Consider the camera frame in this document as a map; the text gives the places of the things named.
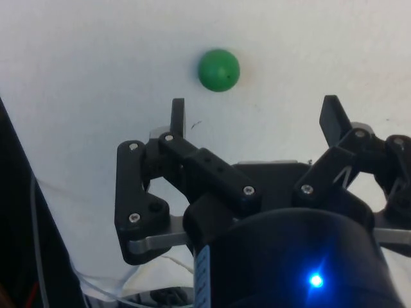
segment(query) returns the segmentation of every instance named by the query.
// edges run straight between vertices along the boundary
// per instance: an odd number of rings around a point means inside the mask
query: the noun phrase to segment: white surface
[[[113,224],[116,148],[168,124],[172,98],[185,97],[188,128],[202,121],[188,140],[230,163],[318,158],[325,94],[381,138],[411,134],[409,1],[0,4],[0,95],[73,263],[88,275],[119,283],[133,270]],[[195,78],[214,47],[241,64],[237,86],[219,94]],[[362,196],[381,207],[372,185]],[[184,210],[169,187],[155,191]]]

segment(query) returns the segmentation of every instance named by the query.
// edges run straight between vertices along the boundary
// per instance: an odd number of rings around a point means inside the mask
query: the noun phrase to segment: cable
[[[119,301],[119,302],[121,302],[121,303],[123,303],[123,304],[127,304],[127,305],[132,306],[132,307],[137,307],[137,308],[152,308],[152,307],[150,307],[150,306],[145,306],[145,305],[136,304],[136,303],[131,302],[131,301],[129,301],[129,300],[124,300],[124,299],[122,299],[121,297],[118,297],[118,296],[116,296],[116,295],[114,295],[114,294],[112,294],[112,293],[110,293],[110,292],[106,292],[106,291],[100,289],[98,286],[95,286],[95,285],[92,284],[91,282],[88,282],[87,280],[85,280],[85,279],[81,276],[81,273],[79,273],[79,272],[77,271],[77,269],[75,269],[75,268],[73,267],[73,264],[71,264],[71,267],[72,267],[74,273],[78,276],[78,279],[79,279],[81,282],[83,282],[86,286],[94,289],[95,291],[101,293],[102,295],[105,295],[105,296],[107,296],[107,297],[109,297],[109,298],[111,298],[111,299],[113,299],[113,300],[117,300],[117,301]],[[180,306],[179,308],[193,308],[193,305]]]
[[[43,299],[43,307],[49,308],[46,284],[44,282],[43,266],[41,262],[39,226],[37,223],[37,210],[36,210],[36,200],[35,200],[35,188],[36,188],[36,181],[35,181],[34,174],[32,173],[31,180],[30,180],[30,209],[31,209],[31,220],[33,223],[33,237],[34,237],[34,250],[35,250],[35,258],[36,258],[36,266],[37,266],[37,275],[39,276],[39,289],[40,289],[41,297]],[[121,302],[123,304],[127,304],[131,307],[152,308],[150,306],[136,304],[129,300],[124,300],[121,297],[118,297],[110,292],[106,292],[100,289],[98,286],[95,286],[94,284],[87,281],[84,277],[82,277],[82,274],[79,271],[77,271],[77,269],[73,266],[73,263],[71,262],[71,260],[70,260],[70,265],[71,265],[71,269],[74,271],[74,273],[77,275],[78,279],[81,282],[83,282],[86,286],[89,286],[90,288],[94,289],[95,291],[101,293],[102,295],[105,295],[113,300],[117,300],[118,302]],[[193,305],[180,306],[179,308],[193,308]]]
[[[36,259],[37,276],[39,276],[39,289],[43,301],[43,308],[49,308],[49,300],[47,297],[46,283],[44,281],[43,264],[41,259],[39,225],[37,223],[37,209],[36,209],[36,179],[34,174],[31,174],[30,179],[30,210],[31,210],[31,224],[33,227],[34,239],[34,255]]]

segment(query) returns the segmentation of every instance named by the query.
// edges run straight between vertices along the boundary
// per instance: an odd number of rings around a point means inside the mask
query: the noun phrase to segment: black plastic part
[[[131,144],[136,144],[138,147],[132,150]],[[166,228],[170,221],[168,204],[143,189],[141,180],[143,157],[142,142],[126,141],[118,146],[114,222],[123,258],[129,264],[146,263],[169,250],[169,248],[152,250],[141,255],[134,255],[128,251],[128,241],[143,239],[159,232]],[[156,211],[150,210],[154,204]],[[140,216],[135,223],[129,220],[130,215],[134,213]]]
[[[328,146],[337,145],[353,126],[336,95],[324,97],[320,114],[320,126]]]
[[[385,207],[387,219],[397,226],[411,229],[411,139],[403,135],[390,136],[387,154],[395,162],[398,175]]]
[[[404,307],[372,235],[341,215],[265,212],[238,222],[209,249],[213,308]],[[310,284],[314,273],[320,288]]]
[[[190,202],[197,200],[207,191],[213,191],[240,217],[255,214],[260,210],[262,191],[255,181],[209,150],[197,149],[176,135],[167,140],[169,135],[165,133],[160,136],[160,149],[184,168],[189,179],[184,191]],[[252,187],[254,193],[245,194],[245,187]]]
[[[170,132],[184,138],[186,115],[184,111],[184,98],[173,99],[171,108]]]
[[[312,165],[294,187],[296,207],[318,207],[336,185],[345,187],[354,164],[355,156],[342,148],[332,147]],[[304,193],[302,187],[312,187],[311,193]]]
[[[189,205],[183,227],[197,250],[215,240],[236,222],[235,214],[212,194],[205,194]]]

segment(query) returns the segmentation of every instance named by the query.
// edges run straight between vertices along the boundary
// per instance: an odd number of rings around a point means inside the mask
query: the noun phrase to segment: white label
[[[195,259],[194,307],[211,308],[210,247],[207,245]]]

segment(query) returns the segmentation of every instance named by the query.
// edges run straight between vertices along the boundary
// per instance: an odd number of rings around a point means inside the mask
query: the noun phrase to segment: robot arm
[[[350,122],[336,96],[326,96],[320,126],[329,149],[314,165],[231,166],[185,140],[184,124],[184,100],[174,99],[168,132],[147,144],[118,147],[115,224],[127,263],[146,263],[172,246],[188,245],[197,272],[204,267],[200,259],[207,264],[204,287],[195,283],[196,307],[271,307],[265,305],[272,300],[292,306],[307,303],[307,296],[315,297],[311,303],[345,298],[340,304],[366,299],[373,307],[402,307],[375,243],[411,256],[409,137],[382,141],[367,125]],[[347,191],[359,172],[373,174],[383,189],[381,212]],[[150,180],[161,176],[187,197],[183,217],[171,216],[167,202],[148,192]],[[271,267],[267,277],[263,271]],[[291,278],[280,286],[285,269]],[[320,270],[333,299],[313,295],[302,278]],[[223,292],[222,282],[235,282],[242,291]],[[297,289],[304,296],[296,296]],[[359,289],[367,292],[354,295]]]

